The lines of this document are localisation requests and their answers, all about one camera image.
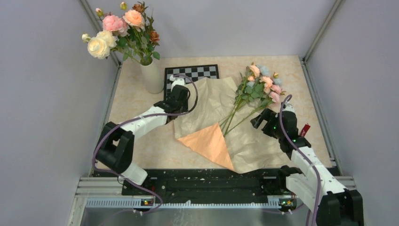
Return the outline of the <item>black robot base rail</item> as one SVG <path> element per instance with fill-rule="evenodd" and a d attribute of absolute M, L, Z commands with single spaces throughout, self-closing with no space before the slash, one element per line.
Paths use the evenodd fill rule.
<path fill-rule="evenodd" d="M 263 204 L 273 197 L 294 199 L 281 187 L 278 169 L 258 169 L 238 174 L 227 169 L 148 169 L 144 190 L 117 179 L 123 196 L 142 196 L 145 206 L 154 205 L 156 193 L 168 204 Z"/>

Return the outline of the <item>orange paper bouquet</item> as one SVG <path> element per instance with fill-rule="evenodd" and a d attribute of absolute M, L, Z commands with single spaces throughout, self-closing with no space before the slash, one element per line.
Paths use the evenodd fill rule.
<path fill-rule="evenodd" d="M 230 133 L 224 136 L 220 123 L 230 114 L 237 85 L 231 77 L 204 78 L 187 85 L 191 92 L 189 107 L 195 109 L 174 120 L 176 139 L 211 162 L 236 173 L 292 165 L 280 149 L 278 140 L 252 127 L 254 104 L 246 105 L 234 116 Z"/>

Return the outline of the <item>pink blue flower bunch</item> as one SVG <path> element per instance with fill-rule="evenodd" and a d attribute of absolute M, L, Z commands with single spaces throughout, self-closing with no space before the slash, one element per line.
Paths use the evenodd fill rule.
<path fill-rule="evenodd" d="M 241 83 L 235 91 L 233 107 L 220 123 L 224 137 L 250 116 L 279 103 L 280 97 L 286 94 L 279 74 L 272 73 L 265 65 L 252 62 L 240 76 Z"/>

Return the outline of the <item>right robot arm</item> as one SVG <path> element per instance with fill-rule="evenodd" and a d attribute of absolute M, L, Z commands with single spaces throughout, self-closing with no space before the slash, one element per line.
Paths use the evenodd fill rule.
<path fill-rule="evenodd" d="M 276 188 L 282 194 L 292 192 L 309 209 L 311 226 L 363 226 L 363 198 L 340 182 L 318 159 L 310 142 L 300 135 L 293 109 L 277 113 L 264 109 L 251 119 L 252 126 L 275 138 L 280 149 L 296 165 L 279 170 Z"/>

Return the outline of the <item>dark red ribbon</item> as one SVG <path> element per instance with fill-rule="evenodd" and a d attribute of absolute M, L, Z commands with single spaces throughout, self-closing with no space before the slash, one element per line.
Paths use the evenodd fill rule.
<path fill-rule="evenodd" d="M 309 131 L 310 127 L 311 126 L 308 123 L 305 124 L 304 127 L 302 128 L 301 132 L 300 132 L 300 136 L 301 137 L 305 137 L 307 132 Z"/>

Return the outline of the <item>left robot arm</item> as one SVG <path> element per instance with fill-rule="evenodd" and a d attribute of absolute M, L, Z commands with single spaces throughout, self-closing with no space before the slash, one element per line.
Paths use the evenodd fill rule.
<path fill-rule="evenodd" d="M 133 162 L 135 141 L 153 129 L 169 123 L 188 113 L 190 91 L 184 85 L 175 85 L 169 96 L 155 103 L 146 112 L 126 122 L 107 123 L 94 151 L 94 160 L 99 161 L 119 177 L 133 182 L 139 194 L 150 191 L 148 173 Z"/>

